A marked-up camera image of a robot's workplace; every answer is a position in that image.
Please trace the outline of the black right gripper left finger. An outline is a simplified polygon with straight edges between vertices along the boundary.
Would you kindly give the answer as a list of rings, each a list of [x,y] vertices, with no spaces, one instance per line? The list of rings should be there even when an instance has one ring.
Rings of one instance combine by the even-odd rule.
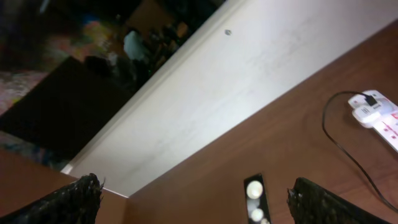
[[[1,217],[1,224],[95,224],[104,184],[93,173]]]

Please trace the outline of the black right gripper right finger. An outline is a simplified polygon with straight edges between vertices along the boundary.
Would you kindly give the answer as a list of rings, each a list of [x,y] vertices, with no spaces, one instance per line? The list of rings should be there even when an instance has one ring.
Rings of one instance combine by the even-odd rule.
[[[287,193],[295,224],[388,224],[303,177]]]

